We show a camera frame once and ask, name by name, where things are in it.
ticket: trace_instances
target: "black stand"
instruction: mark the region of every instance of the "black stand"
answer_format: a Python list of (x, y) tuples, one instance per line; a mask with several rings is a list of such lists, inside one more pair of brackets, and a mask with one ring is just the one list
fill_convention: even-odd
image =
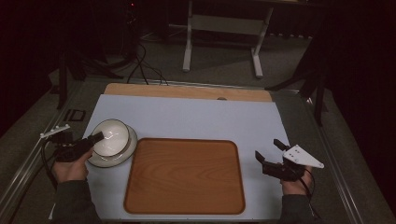
[(322, 126), (321, 123), (321, 111), (323, 107), (323, 94), (324, 94), (324, 84), (327, 73), (329, 72), (325, 60), (322, 59), (319, 63), (316, 64), (313, 68), (307, 68), (304, 71), (299, 72), (299, 67), (297, 67), (296, 72), (293, 77), (279, 83), (273, 87), (265, 88), (267, 91), (279, 91), (290, 84), (293, 84), (297, 81), (305, 79), (304, 85), (300, 88), (300, 95), (304, 98), (309, 98), (312, 93), (317, 90), (317, 98), (315, 101), (315, 111), (314, 117), (319, 126)]
[[(131, 60), (132, 57), (128, 56), (124, 61), (129, 63)], [(106, 77), (123, 78), (112, 73), (110, 70), (103, 67), (96, 61), (88, 58), (76, 49), (61, 52), (59, 56), (59, 86), (57, 90), (57, 93), (59, 94), (59, 103), (57, 109), (61, 109), (64, 106), (65, 101), (67, 100), (67, 68), (71, 72), (74, 79), (84, 80), (87, 75), (84, 71), (82, 63), (87, 64), (89, 67), (92, 67), (93, 69), (98, 71), (99, 74), (102, 74)]]

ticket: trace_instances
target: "white table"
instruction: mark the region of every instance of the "white table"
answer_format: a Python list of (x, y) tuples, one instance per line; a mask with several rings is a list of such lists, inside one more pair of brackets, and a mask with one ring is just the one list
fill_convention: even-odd
[(275, 103), (101, 95), (84, 136), (105, 119), (120, 119), (138, 138), (225, 139), (238, 146), (246, 209), (240, 215), (138, 215), (123, 209), (133, 158), (112, 168), (88, 164), (92, 200), (99, 217), (117, 221), (262, 221), (281, 210), (279, 180), (262, 174), (258, 150), (268, 161), (281, 162), (274, 138), (288, 143)]

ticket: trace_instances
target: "wooden board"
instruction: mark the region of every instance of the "wooden board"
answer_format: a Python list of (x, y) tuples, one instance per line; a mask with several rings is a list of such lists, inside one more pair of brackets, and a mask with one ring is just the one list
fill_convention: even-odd
[(242, 213), (245, 197), (236, 144), (221, 140), (139, 140), (124, 208), (132, 214)]
[(158, 86), (110, 83), (105, 94), (151, 97), (174, 97), (188, 99), (227, 99), (232, 101), (272, 102), (268, 91), (237, 88), (208, 88), (183, 86)]

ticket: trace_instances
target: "dark background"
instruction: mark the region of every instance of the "dark background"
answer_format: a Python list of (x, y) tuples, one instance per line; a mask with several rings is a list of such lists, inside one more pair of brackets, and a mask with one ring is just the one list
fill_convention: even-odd
[[(1, 2), (0, 135), (51, 88), (48, 73), (58, 67), (64, 41), (100, 60), (105, 53), (129, 48), (122, 42), (125, 3), (128, 1)], [(187, 1), (136, 3), (141, 8), (134, 16), (164, 38), (168, 23), (186, 22)], [(326, 87), (395, 213), (396, 6), (391, 0), (327, 4), (327, 13), (312, 7), (277, 7), (268, 33), (285, 38), (315, 35), (300, 68), (309, 69), (318, 59), (326, 62)], [(208, 7), (213, 6), (201, 5), (203, 10)]]

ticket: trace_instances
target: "table leg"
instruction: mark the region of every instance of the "table leg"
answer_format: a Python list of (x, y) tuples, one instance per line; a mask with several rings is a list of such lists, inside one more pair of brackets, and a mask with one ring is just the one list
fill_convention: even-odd
[(259, 58), (259, 52), (260, 52), (260, 49), (262, 48), (262, 41), (265, 38), (265, 34), (267, 32), (267, 28), (270, 23), (270, 19), (271, 19), (271, 15), (272, 15), (273, 11), (274, 11), (273, 7), (270, 7), (268, 9), (267, 15), (265, 17), (265, 21), (262, 23), (262, 31), (259, 34), (259, 41), (256, 45), (256, 48), (251, 49), (251, 56), (253, 58), (254, 71), (256, 73), (257, 78), (263, 77), (262, 65), (260, 63), (260, 58)]
[(66, 68), (66, 58), (65, 53), (62, 52), (59, 57), (59, 103), (56, 107), (57, 109), (62, 109), (64, 103), (67, 100), (67, 68)]
[(189, 17), (187, 19), (187, 44), (186, 51), (184, 52), (184, 62), (183, 62), (183, 72), (190, 72), (190, 64), (191, 64), (191, 18), (192, 18), (192, 1), (189, 2)]

